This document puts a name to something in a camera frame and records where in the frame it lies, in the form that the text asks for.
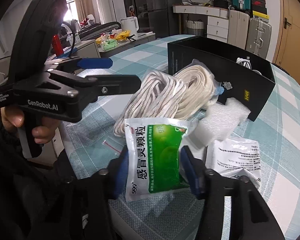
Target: white cabinet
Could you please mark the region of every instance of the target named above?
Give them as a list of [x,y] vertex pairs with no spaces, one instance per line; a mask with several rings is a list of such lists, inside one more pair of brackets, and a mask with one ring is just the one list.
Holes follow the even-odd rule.
[[207,34],[215,35],[221,38],[228,38],[228,30],[221,27],[208,25]]
[[220,17],[220,9],[214,7],[196,6],[196,13]]
[[229,28],[229,20],[208,16],[208,25],[228,29]]
[[227,42],[229,20],[208,16],[207,37]]
[[173,6],[175,13],[196,13],[196,6]]
[[228,10],[220,9],[220,17],[228,18]]

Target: white cable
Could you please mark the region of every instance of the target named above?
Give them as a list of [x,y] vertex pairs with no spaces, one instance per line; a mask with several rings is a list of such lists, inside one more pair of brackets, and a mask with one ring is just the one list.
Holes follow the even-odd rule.
[[174,118],[186,120],[202,106],[209,104],[216,88],[211,73],[200,65],[185,68],[176,77],[187,83],[188,88]]
[[250,63],[250,60],[248,60],[248,57],[247,57],[247,59],[237,58],[237,63],[240,64],[240,65],[242,65],[242,66],[244,66],[244,67],[246,67],[246,68],[248,68],[248,69],[251,69],[252,71],[254,71],[254,72],[256,72],[256,73],[258,73],[259,75],[262,76],[262,74],[261,74],[260,71],[252,69],[251,63]]
[[173,118],[185,92],[186,85],[182,80],[160,71],[151,71],[115,123],[114,134],[124,135],[124,119],[126,118]]
[[124,135],[124,119],[168,117],[188,119],[203,105],[213,104],[213,76],[200,65],[180,71],[175,77],[151,71],[132,96],[114,125],[116,136]]

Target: hand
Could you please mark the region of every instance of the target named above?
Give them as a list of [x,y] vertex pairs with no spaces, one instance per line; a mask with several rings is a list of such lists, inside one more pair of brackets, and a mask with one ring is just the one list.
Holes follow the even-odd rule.
[[[10,133],[16,133],[17,128],[24,123],[25,116],[17,106],[6,106],[0,109],[4,128]],[[32,129],[34,141],[38,144],[48,143],[55,136],[55,131],[60,125],[59,120],[42,117],[42,126]]]

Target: suitcase handle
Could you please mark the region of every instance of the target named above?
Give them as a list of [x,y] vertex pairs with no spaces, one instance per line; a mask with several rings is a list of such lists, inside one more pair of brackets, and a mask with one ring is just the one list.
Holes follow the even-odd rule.
[[262,48],[262,46],[263,46],[263,39],[259,38],[259,40],[261,41],[261,43],[259,45],[259,48]]

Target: doorway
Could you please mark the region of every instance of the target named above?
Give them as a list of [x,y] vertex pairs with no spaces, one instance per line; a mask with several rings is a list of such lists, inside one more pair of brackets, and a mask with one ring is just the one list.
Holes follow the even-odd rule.
[[300,3],[280,0],[281,22],[273,62],[300,84]]

